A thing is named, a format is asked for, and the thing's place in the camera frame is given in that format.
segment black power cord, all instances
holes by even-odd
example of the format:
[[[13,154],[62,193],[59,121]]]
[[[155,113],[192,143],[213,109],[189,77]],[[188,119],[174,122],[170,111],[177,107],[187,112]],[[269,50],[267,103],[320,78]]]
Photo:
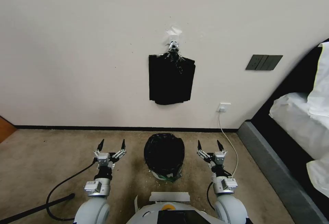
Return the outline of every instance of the black power cord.
[[[208,189],[207,189],[207,200],[208,200],[208,203],[210,205],[210,207],[215,210],[215,208],[212,206],[212,204],[210,203],[210,200],[209,200],[209,189],[210,189],[210,186],[212,185],[212,181],[210,182],[209,186],[208,186]]]
[[[55,187],[50,191],[50,193],[48,194],[47,200],[46,200],[46,205],[47,205],[46,210],[47,210],[48,215],[49,215],[51,218],[53,218],[53,219],[56,220],[56,221],[74,221],[74,218],[58,218],[57,216],[53,215],[53,213],[50,212],[50,209],[49,209],[49,206],[48,206],[50,196],[51,196],[51,194],[53,193],[53,191],[57,189],[57,187],[59,187],[60,185],[64,184],[66,181],[68,181],[68,180],[74,178],[75,176],[79,175],[80,173],[86,171],[88,168],[90,168],[92,165],[94,165],[95,162],[97,162],[97,158],[94,158],[93,163],[90,164],[88,167],[86,167],[85,169],[82,169],[80,172],[78,172],[78,173],[72,175],[71,177],[67,178],[66,180],[62,181],[61,183],[59,183],[57,186],[55,186]]]

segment black bed frame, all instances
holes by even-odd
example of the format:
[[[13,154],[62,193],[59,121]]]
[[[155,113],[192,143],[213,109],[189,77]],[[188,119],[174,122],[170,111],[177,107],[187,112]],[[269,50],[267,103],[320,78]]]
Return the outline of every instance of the black bed frame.
[[[251,119],[251,123],[266,139],[287,166],[291,175],[329,220],[329,198],[316,190],[308,177],[306,163],[313,159],[269,116],[269,110],[274,100],[279,97],[291,92],[310,93],[312,91],[321,49],[319,47],[313,48],[297,64]]]

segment gray switch plate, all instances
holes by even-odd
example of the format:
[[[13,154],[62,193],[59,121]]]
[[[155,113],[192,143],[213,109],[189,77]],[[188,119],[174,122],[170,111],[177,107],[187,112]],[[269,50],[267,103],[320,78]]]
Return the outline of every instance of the gray switch plate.
[[[281,58],[282,55],[254,54],[246,70],[271,71],[276,67]]]
[[[255,70],[256,67],[258,66],[259,62],[261,61],[262,57],[263,57],[263,55],[261,55],[261,54],[254,54],[251,57],[248,65],[246,67],[246,70]]]
[[[283,55],[269,55],[266,61],[270,62],[270,65],[266,70],[271,71],[273,70],[277,64],[279,63],[280,59],[283,57]]]

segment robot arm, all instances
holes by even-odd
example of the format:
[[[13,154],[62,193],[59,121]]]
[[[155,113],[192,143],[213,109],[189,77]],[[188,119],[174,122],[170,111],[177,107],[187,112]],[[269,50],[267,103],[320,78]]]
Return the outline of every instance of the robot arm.
[[[75,224],[104,224],[109,215],[107,197],[111,189],[112,170],[115,163],[126,154],[126,146],[123,140],[121,150],[117,153],[101,153],[103,143],[104,139],[94,151],[94,160],[98,162],[98,174],[93,181],[87,181],[84,187],[91,199],[78,209],[73,222]]]
[[[197,154],[208,163],[212,171],[212,185],[214,193],[217,196],[214,209],[218,218],[229,224],[251,223],[247,210],[243,203],[236,199],[232,194],[237,188],[237,182],[232,175],[224,170],[224,159],[227,153],[222,144],[217,140],[219,152],[206,153],[202,150],[200,141],[198,141]]]

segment black garbage bag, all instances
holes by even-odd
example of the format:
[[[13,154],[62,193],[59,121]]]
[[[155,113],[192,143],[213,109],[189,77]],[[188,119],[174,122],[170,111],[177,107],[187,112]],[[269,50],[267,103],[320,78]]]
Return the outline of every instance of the black garbage bag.
[[[150,100],[160,105],[181,103],[191,99],[194,60],[178,54],[172,42],[169,51],[148,57]]]
[[[144,147],[145,163],[159,178],[174,182],[181,177],[185,147],[171,133],[153,134]]]

